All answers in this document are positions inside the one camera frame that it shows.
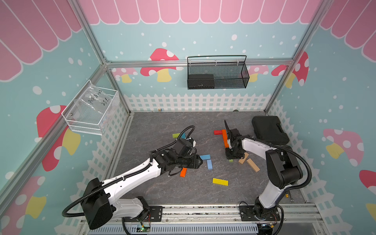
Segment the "tan wooden short block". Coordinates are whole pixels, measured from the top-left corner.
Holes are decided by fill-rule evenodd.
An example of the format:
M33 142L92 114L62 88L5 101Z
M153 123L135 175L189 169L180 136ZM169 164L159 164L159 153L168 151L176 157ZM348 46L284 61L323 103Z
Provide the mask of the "tan wooden short block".
M244 164L244 162L247 160L248 156L249 156L249 154L246 152L246 153L244 154L244 157L241 158L241 159L239 159L238 162L239 162L241 165Z

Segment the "light blue long block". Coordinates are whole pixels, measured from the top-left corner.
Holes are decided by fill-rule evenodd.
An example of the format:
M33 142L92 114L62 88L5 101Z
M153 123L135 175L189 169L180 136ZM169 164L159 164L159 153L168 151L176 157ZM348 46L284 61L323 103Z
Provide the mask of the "light blue long block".
M209 154L208 154L208 155L200 155L200 158L201 158L202 160L210 160L210 159L211 159L211 157L210 157Z

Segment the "light blue short block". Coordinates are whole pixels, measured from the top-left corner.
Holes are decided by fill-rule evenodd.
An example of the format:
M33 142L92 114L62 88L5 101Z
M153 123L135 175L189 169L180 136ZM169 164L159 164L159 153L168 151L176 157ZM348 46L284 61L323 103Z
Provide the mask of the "light blue short block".
M207 167L208 167L208 170L212 170L213 169L212 161L211 160L207 160Z

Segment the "orange long block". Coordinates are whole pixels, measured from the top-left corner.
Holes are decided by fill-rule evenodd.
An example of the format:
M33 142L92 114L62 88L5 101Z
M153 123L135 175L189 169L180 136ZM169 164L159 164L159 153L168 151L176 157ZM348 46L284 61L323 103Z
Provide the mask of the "orange long block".
M180 177L183 177L183 178L185 178L185 176L186 176L186 173L187 173L187 168L182 168L182 171L180 172Z

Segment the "red-orange block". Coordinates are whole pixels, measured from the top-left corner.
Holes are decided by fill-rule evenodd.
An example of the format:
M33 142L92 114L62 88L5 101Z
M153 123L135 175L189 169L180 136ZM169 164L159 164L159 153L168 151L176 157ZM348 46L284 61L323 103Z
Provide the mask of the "red-orange block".
M227 141L228 137L227 137L227 131L226 130L222 130L222 137L223 137L223 140L224 141Z

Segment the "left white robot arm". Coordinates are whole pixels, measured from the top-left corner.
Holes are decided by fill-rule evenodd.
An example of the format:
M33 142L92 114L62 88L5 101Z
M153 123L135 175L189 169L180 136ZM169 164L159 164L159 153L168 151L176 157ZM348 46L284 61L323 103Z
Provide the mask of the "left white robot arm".
M142 196L120 199L137 186L168 173L174 176L175 168L198 169L203 161L197 154L196 142L191 137L195 126L186 127L170 144L149 152L149 157L133 169L104 181L91 180L82 197L69 204L63 211L66 218L85 217L91 230L112 219L134 218L140 222L150 215L150 206Z

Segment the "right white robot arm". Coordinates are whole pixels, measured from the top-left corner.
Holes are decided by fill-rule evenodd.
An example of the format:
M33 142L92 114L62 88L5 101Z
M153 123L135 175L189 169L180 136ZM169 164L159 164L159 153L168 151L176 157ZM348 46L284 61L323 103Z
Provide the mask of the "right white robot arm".
M225 154L228 159L245 159L247 152L266 160L269 182L255 200L253 215L257 220L267 220L278 210L283 196L290 190L307 186L312 179L308 162L294 152L290 146L278 146L248 135L241 135L238 129L230 129L225 121Z

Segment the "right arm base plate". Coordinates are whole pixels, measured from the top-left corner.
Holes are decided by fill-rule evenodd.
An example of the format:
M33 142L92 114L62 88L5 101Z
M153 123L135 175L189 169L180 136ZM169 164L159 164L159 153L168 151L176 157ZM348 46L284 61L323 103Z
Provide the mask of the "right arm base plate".
M265 209L259 205L257 205L256 207L248 206L248 205L241 205L239 206L239 211L240 211L240 218L242 221L275 222L275 221L281 220L280 213L278 212L277 207Z

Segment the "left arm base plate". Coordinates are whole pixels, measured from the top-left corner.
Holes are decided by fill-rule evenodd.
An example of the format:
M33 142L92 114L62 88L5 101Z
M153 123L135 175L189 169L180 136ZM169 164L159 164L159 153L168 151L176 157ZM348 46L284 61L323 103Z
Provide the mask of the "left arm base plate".
M140 215L135 218L127 218L127 222L161 222L163 214L162 206L150 206L149 209L144 209Z

